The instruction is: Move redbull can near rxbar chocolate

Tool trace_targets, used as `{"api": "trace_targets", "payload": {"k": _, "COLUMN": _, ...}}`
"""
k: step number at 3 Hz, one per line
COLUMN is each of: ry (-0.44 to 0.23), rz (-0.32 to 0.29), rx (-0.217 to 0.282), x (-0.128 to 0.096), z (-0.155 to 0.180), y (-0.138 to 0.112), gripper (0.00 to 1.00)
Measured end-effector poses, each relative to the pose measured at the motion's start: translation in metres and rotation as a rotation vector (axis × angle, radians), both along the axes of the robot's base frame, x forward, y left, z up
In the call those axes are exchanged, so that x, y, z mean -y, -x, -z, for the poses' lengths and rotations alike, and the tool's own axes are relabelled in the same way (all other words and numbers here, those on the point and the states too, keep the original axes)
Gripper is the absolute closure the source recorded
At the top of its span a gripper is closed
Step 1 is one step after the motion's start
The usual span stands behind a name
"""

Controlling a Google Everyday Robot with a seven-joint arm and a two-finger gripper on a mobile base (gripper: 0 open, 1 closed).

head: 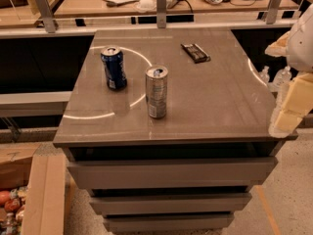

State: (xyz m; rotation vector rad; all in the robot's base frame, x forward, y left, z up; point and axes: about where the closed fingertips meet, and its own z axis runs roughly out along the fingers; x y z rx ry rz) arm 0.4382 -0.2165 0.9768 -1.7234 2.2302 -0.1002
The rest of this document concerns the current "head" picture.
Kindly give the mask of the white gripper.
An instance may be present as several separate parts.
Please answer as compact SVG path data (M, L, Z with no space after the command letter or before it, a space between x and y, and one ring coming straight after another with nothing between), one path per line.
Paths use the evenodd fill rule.
M286 94L279 107L274 129L278 133L292 133L313 109L313 4L311 4L290 32L283 34L265 49L272 57L285 57L290 67L301 72L287 84Z

